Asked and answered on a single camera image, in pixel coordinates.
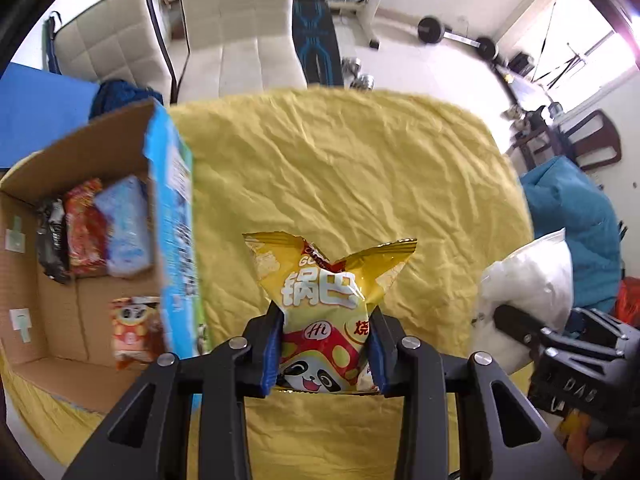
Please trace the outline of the red floral wet-wipe packet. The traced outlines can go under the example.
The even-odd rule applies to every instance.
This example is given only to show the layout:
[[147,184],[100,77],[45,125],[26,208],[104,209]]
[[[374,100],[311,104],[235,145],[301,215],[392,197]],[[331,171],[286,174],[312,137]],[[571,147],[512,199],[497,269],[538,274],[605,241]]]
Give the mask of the red floral wet-wipe packet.
[[102,191],[102,181],[93,178],[64,195],[68,256],[75,276],[106,273],[106,220],[94,203]]

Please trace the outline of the teal bean bag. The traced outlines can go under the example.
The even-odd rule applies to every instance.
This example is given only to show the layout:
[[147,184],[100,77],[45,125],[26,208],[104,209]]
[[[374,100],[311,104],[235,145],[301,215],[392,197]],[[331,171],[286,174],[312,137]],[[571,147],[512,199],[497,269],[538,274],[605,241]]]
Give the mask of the teal bean bag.
[[564,230],[573,263],[574,306],[613,311],[622,279],[620,229],[600,188],[564,156],[520,177],[536,237]]

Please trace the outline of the white padded chair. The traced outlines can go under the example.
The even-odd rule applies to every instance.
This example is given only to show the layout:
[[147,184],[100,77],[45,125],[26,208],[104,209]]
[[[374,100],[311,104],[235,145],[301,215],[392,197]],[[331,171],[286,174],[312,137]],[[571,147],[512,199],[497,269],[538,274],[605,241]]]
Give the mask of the white padded chair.
[[122,79],[177,102],[177,78],[153,0],[100,0],[62,27],[44,26],[48,69],[76,79]]
[[293,0],[180,4],[188,48],[180,103],[307,87],[293,41]]

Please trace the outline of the light blue tissue packet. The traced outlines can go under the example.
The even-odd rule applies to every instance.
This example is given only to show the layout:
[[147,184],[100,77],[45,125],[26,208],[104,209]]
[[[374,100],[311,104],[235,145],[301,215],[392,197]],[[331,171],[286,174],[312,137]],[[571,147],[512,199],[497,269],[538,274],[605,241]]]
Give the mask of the light blue tissue packet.
[[131,278],[153,263],[148,203],[136,176],[117,181],[94,199],[106,220],[106,266],[115,278]]

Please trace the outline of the white soft pouch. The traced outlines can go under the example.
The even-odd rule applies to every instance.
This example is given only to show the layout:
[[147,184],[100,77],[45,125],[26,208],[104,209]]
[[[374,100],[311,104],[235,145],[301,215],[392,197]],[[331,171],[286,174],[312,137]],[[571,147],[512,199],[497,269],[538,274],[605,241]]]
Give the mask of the white soft pouch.
[[552,232],[491,263],[480,277],[470,350],[489,353],[506,374],[530,362],[524,342],[498,330],[495,310],[510,304],[562,330],[574,301],[573,263],[565,231]]

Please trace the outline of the dark blue fuzzy cloth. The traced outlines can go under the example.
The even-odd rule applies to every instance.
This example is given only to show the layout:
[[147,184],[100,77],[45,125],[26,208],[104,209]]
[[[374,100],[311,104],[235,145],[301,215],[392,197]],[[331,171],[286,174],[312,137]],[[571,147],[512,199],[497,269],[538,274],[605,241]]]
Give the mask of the dark blue fuzzy cloth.
[[91,103],[89,119],[93,120],[132,103],[150,99],[159,102],[160,105],[164,104],[164,99],[160,92],[151,87],[141,88],[123,79],[109,79],[100,84],[99,90]]

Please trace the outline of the left white padded chair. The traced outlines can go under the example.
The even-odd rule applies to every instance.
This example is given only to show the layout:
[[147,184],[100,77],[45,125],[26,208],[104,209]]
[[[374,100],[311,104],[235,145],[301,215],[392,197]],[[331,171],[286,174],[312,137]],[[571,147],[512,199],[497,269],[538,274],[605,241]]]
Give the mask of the left white padded chair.
[[48,69],[76,79],[122,79],[177,102],[177,78],[153,0],[100,0],[62,27],[44,26]]

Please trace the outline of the small red snack packet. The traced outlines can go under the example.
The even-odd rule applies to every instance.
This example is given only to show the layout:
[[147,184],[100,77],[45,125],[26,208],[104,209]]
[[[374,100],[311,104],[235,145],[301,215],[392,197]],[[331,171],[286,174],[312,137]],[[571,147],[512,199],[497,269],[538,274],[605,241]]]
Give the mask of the small red snack packet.
[[118,370],[133,362],[152,363],[164,352],[159,305],[157,296],[131,296],[112,302],[112,351]]

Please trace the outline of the blue foam mat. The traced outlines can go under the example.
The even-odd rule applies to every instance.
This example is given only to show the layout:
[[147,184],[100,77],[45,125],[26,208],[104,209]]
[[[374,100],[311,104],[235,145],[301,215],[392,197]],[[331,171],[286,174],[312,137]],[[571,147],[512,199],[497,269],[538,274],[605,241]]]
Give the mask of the blue foam mat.
[[1,169],[83,127],[98,90],[93,82],[9,64],[0,84]]

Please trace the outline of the black snack packet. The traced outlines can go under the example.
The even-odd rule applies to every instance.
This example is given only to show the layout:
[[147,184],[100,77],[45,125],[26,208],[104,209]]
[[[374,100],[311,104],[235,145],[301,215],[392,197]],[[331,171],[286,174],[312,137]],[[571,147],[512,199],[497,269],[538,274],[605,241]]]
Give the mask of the black snack packet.
[[60,198],[44,200],[38,208],[37,219],[37,256],[43,273],[57,283],[68,284],[70,257],[62,200]]

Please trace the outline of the dark wooden chair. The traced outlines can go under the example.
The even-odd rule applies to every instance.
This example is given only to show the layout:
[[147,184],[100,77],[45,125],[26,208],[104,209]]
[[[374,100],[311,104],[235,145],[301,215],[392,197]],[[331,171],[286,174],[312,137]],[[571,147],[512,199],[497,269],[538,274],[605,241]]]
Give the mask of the dark wooden chair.
[[[582,128],[594,120],[600,122],[600,127],[594,130],[588,136],[573,141],[572,136],[578,133]],[[594,110],[586,117],[582,118],[572,128],[563,132],[564,138],[567,140],[568,152],[567,157],[570,158],[576,166],[583,172],[594,171],[607,166],[612,166],[620,162],[623,158],[622,142],[620,142],[620,134],[617,128],[602,110]],[[600,151],[610,151],[613,155],[609,158],[597,160],[596,162],[588,162],[582,164],[579,159]]]

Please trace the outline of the right white padded chair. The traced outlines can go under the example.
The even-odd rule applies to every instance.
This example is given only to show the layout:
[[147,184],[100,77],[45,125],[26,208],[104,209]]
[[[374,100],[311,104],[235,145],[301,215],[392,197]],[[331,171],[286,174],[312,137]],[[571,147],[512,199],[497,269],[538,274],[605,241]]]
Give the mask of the right white padded chair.
[[188,48],[180,103],[307,87],[293,41],[293,0],[180,4]]

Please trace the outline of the yellow tablecloth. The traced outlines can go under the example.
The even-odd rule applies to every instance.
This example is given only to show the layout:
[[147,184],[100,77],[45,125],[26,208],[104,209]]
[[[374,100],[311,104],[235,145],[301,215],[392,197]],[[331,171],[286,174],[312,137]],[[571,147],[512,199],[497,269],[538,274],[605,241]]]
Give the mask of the yellow tablecloth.
[[25,426],[70,463],[137,377],[116,370],[110,304],[155,295],[160,272],[62,285],[35,252],[40,200],[85,180],[145,177],[145,135],[178,133],[192,158],[198,291],[214,344],[265,312],[249,232],[305,237],[327,257],[413,238],[384,298],[404,329],[466,356],[480,274],[533,237],[518,178],[474,115],[428,96],[313,88],[138,104],[18,162],[1,182],[1,375]]

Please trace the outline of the open cardboard box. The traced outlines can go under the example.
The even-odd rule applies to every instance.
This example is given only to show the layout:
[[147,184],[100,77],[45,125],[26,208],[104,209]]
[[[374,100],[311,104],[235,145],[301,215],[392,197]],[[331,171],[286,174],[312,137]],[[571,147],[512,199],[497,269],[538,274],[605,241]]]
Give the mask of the open cardboard box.
[[198,332],[192,156],[148,99],[90,120],[1,180],[1,349],[81,408],[166,408]]

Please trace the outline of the yellow panda snack packet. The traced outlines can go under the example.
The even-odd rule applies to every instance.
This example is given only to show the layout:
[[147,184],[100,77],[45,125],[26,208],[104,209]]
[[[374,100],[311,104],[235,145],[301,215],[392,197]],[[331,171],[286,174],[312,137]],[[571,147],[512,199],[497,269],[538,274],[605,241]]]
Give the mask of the yellow panda snack packet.
[[364,346],[380,305],[418,242],[404,238],[328,260],[301,236],[243,235],[258,283],[283,314],[276,384],[306,393],[374,393]]

